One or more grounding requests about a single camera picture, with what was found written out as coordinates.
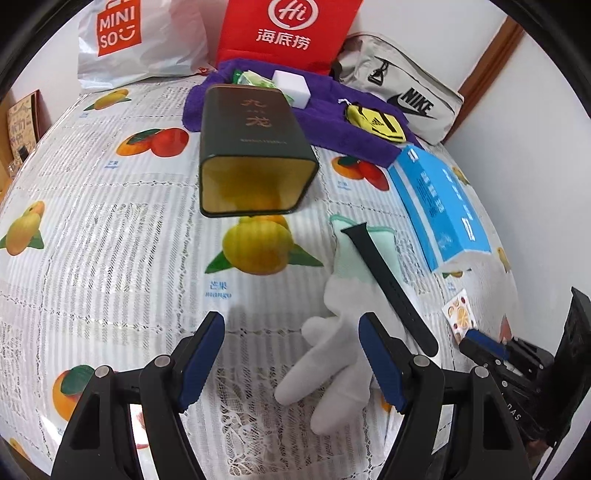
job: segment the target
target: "black device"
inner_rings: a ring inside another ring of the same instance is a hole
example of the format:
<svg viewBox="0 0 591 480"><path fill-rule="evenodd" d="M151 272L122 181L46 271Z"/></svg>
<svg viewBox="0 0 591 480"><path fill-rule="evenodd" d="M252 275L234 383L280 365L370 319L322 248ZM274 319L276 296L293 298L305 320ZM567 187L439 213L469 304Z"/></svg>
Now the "black device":
<svg viewBox="0 0 591 480"><path fill-rule="evenodd" d="M139 370L97 368L66 427L52 480L142 480L131 403L142 405L160 480L206 480L179 413L198 400L224 331L223 317L210 312L170 356ZM386 399L405 414L379 480L425 478L443 404L455 405L443 480L531 478L517 427L487 369L441 370L389 337L373 313L361 318L359 338Z"/></svg>
<svg viewBox="0 0 591 480"><path fill-rule="evenodd" d="M464 355L490 370L523 441L543 440L553 448L552 456L591 387L591 300L574 287L571 291L573 298L555 356L523 339L503 345L477 330L469 330L460 342Z"/></svg>

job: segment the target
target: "yellow adidas pouch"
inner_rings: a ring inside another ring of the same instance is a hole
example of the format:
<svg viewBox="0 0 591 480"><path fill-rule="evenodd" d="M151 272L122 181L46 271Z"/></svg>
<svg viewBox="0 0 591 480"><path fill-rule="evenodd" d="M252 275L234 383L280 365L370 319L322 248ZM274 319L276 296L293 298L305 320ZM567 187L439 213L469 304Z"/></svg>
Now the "yellow adidas pouch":
<svg viewBox="0 0 591 480"><path fill-rule="evenodd" d="M396 143L406 142L406 135L393 115L364 108L358 103L354 103L347 105L345 118L350 124L384 140Z"/></svg>

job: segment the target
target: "orange slice picture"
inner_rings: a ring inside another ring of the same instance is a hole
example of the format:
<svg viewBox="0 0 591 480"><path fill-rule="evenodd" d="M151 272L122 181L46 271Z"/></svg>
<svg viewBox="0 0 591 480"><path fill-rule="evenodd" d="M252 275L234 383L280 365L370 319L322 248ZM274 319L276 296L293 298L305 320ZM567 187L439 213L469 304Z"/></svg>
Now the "orange slice picture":
<svg viewBox="0 0 591 480"><path fill-rule="evenodd" d="M464 307L459 307L457 310L457 325L460 328L468 328L470 326L468 312Z"/></svg>

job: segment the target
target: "small card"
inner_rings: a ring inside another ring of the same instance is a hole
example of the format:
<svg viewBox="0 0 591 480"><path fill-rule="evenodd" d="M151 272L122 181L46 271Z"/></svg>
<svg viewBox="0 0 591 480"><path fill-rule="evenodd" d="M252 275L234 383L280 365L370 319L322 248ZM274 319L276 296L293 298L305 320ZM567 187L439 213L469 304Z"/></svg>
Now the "small card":
<svg viewBox="0 0 591 480"><path fill-rule="evenodd" d="M476 318L472 313L466 289L462 290L442 308L443 314L452 327L453 336L459 343L470 329L477 329Z"/></svg>

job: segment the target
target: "blue box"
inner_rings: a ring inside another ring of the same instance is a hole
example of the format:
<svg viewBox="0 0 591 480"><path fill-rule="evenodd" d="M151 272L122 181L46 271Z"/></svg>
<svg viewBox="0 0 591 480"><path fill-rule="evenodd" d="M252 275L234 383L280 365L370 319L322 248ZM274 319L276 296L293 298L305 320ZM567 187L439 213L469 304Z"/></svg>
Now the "blue box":
<svg viewBox="0 0 591 480"><path fill-rule="evenodd" d="M443 161L411 145L388 172L431 271L464 271L491 253L478 215Z"/></svg>

